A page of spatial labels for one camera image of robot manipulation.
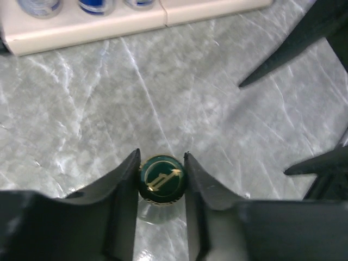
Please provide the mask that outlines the Red Bull can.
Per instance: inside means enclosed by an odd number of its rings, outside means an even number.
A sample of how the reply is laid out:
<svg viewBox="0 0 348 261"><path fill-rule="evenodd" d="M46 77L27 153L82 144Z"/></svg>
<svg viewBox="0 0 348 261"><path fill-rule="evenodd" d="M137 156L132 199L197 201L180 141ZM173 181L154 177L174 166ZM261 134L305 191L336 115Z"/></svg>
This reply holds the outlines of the Red Bull can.
<svg viewBox="0 0 348 261"><path fill-rule="evenodd" d="M79 7L86 13L93 15L105 15L114 6L113 0L79 0Z"/></svg>

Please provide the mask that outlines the green Perrier bottle front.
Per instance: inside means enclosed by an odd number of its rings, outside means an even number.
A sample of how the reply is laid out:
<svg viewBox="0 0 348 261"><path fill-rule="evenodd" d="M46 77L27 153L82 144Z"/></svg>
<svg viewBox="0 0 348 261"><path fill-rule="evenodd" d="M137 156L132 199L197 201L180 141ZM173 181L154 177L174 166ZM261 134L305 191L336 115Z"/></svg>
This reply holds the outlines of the green Perrier bottle front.
<svg viewBox="0 0 348 261"><path fill-rule="evenodd" d="M138 218L159 225L181 215L179 202L187 188L187 173L182 163L167 154L143 161L138 175Z"/></svg>

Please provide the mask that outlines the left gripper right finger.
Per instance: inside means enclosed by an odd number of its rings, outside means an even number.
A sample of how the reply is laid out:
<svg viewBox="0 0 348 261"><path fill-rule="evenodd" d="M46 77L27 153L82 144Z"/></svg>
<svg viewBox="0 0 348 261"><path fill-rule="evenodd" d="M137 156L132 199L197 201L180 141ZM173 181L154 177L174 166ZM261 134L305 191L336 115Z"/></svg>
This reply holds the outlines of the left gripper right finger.
<svg viewBox="0 0 348 261"><path fill-rule="evenodd" d="M347 260L347 202L251 200L184 155L190 260Z"/></svg>

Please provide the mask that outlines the silver can red tab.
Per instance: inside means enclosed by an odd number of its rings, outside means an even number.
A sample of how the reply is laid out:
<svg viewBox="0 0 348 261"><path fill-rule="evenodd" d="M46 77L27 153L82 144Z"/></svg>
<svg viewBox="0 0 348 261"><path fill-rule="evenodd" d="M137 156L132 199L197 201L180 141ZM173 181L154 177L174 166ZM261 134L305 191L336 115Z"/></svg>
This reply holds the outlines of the silver can red tab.
<svg viewBox="0 0 348 261"><path fill-rule="evenodd" d="M124 0L124 3L135 10L147 10L153 7L154 0Z"/></svg>

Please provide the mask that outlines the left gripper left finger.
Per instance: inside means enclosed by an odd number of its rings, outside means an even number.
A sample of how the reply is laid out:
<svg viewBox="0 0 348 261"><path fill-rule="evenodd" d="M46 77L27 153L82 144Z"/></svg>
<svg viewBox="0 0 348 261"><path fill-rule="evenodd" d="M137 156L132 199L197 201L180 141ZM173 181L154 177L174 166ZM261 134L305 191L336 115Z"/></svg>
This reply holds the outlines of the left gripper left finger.
<svg viewBox="0 0 348 261"><path fill-rule="evenodd" d="M132 260L140 163L134 150L64 198L1 191L1 260Z"/></svg>

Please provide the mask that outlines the light blue drink can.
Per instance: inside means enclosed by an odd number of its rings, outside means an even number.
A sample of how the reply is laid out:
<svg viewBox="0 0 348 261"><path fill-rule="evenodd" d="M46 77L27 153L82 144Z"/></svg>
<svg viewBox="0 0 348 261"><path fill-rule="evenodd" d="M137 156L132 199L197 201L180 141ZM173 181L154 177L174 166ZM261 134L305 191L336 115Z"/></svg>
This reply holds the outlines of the light blue drink can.
<svg viewBox="0 0 348 261"><path fill-rule="evenodd" d="M17 0L17 3L25 13L36 18L56 16L63 6L60 0Z"/></svg>

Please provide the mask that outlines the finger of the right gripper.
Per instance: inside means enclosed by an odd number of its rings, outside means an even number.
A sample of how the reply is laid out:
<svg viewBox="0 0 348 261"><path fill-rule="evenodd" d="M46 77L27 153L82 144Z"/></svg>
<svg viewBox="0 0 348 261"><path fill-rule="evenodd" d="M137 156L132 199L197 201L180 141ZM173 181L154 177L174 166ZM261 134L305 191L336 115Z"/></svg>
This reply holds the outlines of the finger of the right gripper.
<svg viewBox="0 0 348 261"><path fill-rule="evenodd" d="M347 69L347 1L315 1L279 47L256 67L238 87L244 88L326 38L341 64Z"/></svg>
<svg viewBox="0 0 348 261"><path fill-rule="evenodd" d="M332 151L290 166L284 174L316 175L305 200L347 200L347 141Z"/></svg>

